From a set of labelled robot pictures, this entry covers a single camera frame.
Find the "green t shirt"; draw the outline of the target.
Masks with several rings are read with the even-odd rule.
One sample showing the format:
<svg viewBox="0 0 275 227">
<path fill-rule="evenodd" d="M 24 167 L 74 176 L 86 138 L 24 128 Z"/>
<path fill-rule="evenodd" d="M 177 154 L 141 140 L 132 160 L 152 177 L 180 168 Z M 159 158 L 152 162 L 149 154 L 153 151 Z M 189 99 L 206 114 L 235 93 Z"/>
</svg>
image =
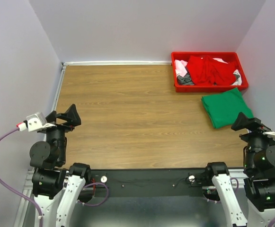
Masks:
<svg viewBox="0 0 275 227">
<path fill-rule="evenodd" d="M 254 117 L 237 88 L 219 94 L 203 96 L 201 101 L 215 129 L 232 125 L 240 112 L 248 118 Z"/>
</svg>

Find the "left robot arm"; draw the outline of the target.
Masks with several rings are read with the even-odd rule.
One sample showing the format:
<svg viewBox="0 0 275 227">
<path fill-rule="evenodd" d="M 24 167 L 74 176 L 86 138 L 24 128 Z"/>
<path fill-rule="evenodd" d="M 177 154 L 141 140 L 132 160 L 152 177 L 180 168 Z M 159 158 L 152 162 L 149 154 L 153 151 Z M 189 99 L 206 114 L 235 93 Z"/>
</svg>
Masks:
<svg viewBox="0 0 275 227">
<path fill-rule="evenodd" d="M 81 125 L 76 105 L 64 113 L 52 111 L 48 116 L 35 113 L 27 117 L 29 132 L 45 134 L 45 140 L 36 142 L 30 149 L 32 194 L 41 214 L 36 217 L 44 227 L 68 227 L 71 215 L 82 188 L 91 181 L 90 166 L 74 163 L 64 169 L 66 163 L 66 133 Z"/>
</svg>

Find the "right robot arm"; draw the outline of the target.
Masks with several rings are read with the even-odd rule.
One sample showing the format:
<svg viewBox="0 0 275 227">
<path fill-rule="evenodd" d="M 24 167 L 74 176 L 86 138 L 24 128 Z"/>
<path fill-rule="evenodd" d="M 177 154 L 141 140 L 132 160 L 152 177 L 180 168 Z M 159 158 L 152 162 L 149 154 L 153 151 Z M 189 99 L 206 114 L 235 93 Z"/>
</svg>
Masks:
<svg viewBox="0 0 275 227">
<path fill-rule="evenodd" d="M 220 198 L 229 227 L 272 227 L 275 224 L 275 132 L 258 118 L 248 118 L 240 112 L 231 126 L 234 131 L 247 129 L 240 139 L 243 149 L 244 190 L 248 216 L 244 216 L 231 185 L 224 162 L 209 163 L 205 180 L 212 183 Z"/>
</svg>

